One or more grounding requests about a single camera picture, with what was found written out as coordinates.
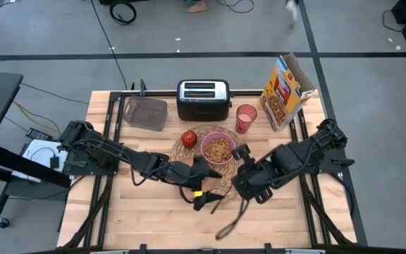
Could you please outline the white paper sheet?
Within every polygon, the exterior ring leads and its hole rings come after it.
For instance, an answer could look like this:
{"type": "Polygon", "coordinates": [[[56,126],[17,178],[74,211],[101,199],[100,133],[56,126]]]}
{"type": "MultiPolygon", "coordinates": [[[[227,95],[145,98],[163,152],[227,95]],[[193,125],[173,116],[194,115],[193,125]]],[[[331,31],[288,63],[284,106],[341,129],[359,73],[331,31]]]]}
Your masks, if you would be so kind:
{"type": "Polygon", "coordinates": [[[49,160],[51,157],[59,157],[59,168],[54,169],[62,173],[64,162],[67,159],[68,152],[59,151],[58,146],[60,143],[46,141],[46,140],[32,140],[29,145],[24,149],[22,157],[39,163],[45,167],[49,167],[49,160]]]}

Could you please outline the pink bowl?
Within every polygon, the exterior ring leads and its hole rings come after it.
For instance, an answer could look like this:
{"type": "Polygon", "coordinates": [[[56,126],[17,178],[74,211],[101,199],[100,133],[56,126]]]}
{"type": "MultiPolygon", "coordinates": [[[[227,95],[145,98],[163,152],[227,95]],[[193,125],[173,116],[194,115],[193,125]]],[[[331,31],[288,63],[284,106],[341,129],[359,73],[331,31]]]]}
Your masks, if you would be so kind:
{"type": "Polygon", "coordinates": [[[207,160],[210,164],[222,165],[222,164],[228,163],[229,161],[231,161],[231,159],[233,158],[233,156],[232,156],[228,161],[226,161],[226,162],[224,162],[224,163],[214,163],[214,162],[209,161],[209,160],[203,155],[203,149],[204,149],[204,147],[209,143],[210,140],[213,140],[214,138],[225,138],[225,139],[228,140],[229,143],[230,143],[231,151],[235,148],[235,142],[234,142],[234,140],[229,136],[229,134],[224,133],[224,132],[213,132],[213,133],[210,133],[210,134],[206,135],[206,136],[203,138],[202,142],[201,142],[200,148],[201,148],[202,156],[203,156],[203,157],[205,158],[205,160],[207,160]]]}

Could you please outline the yellow raisin nut bran box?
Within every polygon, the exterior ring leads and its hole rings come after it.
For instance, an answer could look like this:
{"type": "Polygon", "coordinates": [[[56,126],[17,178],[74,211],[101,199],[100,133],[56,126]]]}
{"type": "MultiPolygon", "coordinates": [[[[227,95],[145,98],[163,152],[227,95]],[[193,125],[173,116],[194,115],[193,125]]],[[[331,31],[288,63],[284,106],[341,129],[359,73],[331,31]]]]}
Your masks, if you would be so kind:
{"type": "Polygon", "coordinates": [[[315,92],[297,57],[279,56],[259,99],[272,130],[283,130],[315,92]]]}

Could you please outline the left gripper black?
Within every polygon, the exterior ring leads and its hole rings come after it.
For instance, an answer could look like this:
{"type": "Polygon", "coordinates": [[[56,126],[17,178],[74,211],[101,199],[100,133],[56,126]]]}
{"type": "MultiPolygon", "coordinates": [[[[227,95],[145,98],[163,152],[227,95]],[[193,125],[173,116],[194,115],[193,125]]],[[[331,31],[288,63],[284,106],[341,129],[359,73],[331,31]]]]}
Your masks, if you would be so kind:
{"type": "Polygon", "coordinates": [[[209,164],[203,157],[194,157],[191,166],[178,161],[167,164],[167,181],[178,186],[181,198],[186,203],[193,205],[195,211],[200,211],[209,202],[224,199],[223,195],[202,190],[202,183],[207,177],[220,179],[223,176],[210,169],[209,164]],[[184,194],[184,188],[196,192],[196,197],[189,199],[184,194]]]}

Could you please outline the grey translucent plastic container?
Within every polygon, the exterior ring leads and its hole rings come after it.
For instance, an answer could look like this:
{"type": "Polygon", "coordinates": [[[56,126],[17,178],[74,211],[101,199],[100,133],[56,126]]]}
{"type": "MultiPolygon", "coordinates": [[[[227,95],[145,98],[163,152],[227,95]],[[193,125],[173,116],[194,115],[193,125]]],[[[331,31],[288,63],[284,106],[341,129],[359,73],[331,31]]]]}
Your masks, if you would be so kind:
{"type": "Polygon", "coordinates": [[[162,131],[168,116],[165,101],[133,96],[128,100],[123,119],[131,127],[162,131]]]}

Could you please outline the person's foot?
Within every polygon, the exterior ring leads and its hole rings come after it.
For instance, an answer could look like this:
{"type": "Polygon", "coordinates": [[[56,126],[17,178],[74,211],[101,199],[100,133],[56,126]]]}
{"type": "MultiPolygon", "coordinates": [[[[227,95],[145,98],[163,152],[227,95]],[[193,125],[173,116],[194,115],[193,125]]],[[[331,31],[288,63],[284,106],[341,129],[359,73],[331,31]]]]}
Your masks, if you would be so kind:
{"type": "Polygon", "coordinates": [[[194,4],[186,9],[187,13],[201,13],[208,9],[205,0],[195,0],[194,4]]]}
{"type": "Polygon", "coordinates": [[[298,19],[298,7],[300,0],[286,0],[285,7],[290,13],[293,23],[297,22],[298,19]]]}

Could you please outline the black toaster with silver top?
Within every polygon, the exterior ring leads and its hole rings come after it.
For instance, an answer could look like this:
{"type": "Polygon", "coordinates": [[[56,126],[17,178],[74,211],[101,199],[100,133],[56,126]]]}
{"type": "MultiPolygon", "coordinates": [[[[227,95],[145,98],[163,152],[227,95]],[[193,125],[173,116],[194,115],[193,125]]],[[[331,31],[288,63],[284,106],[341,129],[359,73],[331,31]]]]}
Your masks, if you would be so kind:
{"type": "Polygon", "coordinates": [[[232,107],[229,84],[223,79],[181,80],[176,104],[183,121],[223,121],[232,107]]]}

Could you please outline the flat black power brick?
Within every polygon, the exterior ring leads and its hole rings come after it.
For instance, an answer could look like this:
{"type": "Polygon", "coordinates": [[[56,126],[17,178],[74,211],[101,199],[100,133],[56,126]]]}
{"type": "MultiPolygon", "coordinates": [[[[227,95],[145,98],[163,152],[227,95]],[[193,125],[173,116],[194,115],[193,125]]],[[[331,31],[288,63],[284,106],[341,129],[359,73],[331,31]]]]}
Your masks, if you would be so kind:
{"type": "Polygon", "coordinates": [[[54,141],[54,138],[51,135],[41,132],[34,128],[30,128],[25,134],[25,136],[33,140],[54,141]]]}

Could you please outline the red translucent cup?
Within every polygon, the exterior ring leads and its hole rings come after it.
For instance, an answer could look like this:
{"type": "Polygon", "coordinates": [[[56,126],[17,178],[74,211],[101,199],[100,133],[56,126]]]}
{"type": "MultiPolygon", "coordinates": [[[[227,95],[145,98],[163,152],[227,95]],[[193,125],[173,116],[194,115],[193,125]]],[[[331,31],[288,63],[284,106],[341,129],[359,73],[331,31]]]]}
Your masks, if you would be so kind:
{"type": "Polygon", "coordinates": [[[238,133],[246,133],[257,118],[257,110],[250,104],[242,104],[236,111],[235,130],[238,133]]]}

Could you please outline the red apple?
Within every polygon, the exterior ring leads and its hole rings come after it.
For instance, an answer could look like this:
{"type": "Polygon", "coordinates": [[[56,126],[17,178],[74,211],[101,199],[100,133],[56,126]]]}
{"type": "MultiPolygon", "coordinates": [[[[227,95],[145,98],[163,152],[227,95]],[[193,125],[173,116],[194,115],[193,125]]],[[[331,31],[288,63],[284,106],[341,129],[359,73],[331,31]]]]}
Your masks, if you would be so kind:
{"type": "Polygon", "coordinates": [[[181,135],[181,143],[184,147],[192,149],[197,144],[197,134],[194,131],[186,131],[181,135]]]}

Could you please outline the round woven straw placemat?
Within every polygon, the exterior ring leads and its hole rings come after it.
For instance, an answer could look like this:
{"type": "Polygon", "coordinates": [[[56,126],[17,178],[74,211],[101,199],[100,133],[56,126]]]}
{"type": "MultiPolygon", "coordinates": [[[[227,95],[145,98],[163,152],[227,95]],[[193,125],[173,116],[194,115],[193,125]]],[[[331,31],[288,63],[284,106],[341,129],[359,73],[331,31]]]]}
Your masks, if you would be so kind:
{"type": "MultiPolygon", "coordinates": [[[[194,131],[197,134],[197,144],[192,149],[188,149],[183,146],[181,141],[176,142],[171,150],[171,159],[172,160],[181,161],[182,159],[187,158],[187,157],[192,157],[192,158],[203,157],[202,153],[201,153],[201,148],[200,148],[201,142],[206,135],[213,133],[213,132],[224,132],[224,133],[229,134],[229,136],[235,142],[235,148],[237,146],[243,144],[243,141],[238,137],[238,135],[236,135],[234,132],[228,130],[227,128],[218,127],[218,126],[210,126],[210,125],[200,125],[200,126],[196,126],[196,127],[192,128],[191,131],[194,131]]],[[[209,203],[209,207],[211,208],[211,213],[215,213],[222,206],[231,203],[234,199],[239,197],[237,192],[234,190],[233,184],[231,183],[231,179],[234,177],[234,175],[237,174],[238,167],[242,164],[242,161],[235,160],[234,158],[232,158],[231,161],[229,161],[226,164],[222,164],[222,165],[210,164],[209,162],[207,162],[207,163],[209,164],[210,169],[217,171],[218,173],[220,173],[220,175],[223,176],[222,178],[220,178],[217,181],[217,184],[215,185],[214,190],[205,191],[205,192],[216,193],[216,194],[224,196],[224,199],[222,199],[222,200],[213,201],[213,202],[209,203]]]]}

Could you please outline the brown cereal flakes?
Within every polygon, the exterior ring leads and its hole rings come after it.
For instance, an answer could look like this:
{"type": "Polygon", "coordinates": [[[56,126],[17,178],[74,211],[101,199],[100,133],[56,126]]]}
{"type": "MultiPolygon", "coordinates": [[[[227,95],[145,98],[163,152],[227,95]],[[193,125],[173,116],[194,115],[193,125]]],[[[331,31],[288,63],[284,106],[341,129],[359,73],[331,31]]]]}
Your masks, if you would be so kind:
{"type": "Polygon", "coordinates": [[[225,138],[214,138],[203,149],[203,155],[211,162],[224,163],[231,157],[231,146],[225,138]]]}

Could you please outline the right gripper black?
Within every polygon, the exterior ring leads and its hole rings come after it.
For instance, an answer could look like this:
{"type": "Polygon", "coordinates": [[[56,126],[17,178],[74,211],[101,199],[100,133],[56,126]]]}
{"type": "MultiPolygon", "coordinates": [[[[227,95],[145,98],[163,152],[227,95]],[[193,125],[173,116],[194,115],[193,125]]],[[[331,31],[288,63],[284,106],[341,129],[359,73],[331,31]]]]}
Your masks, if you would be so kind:
{"type": "Polygon", "coordinates": [[[257,203],[264,204],[273,195],[271,181],[275,171],[272,163],[267,159],[269,154],[256,160],[250,157],[250,153],[247,144],[242,144],[232,150],[233,158],[241,159],[243,164],[238,167],[238,172],[231,179],[231,183],[244,200],[249,201],[254,198],[257,203]]]}

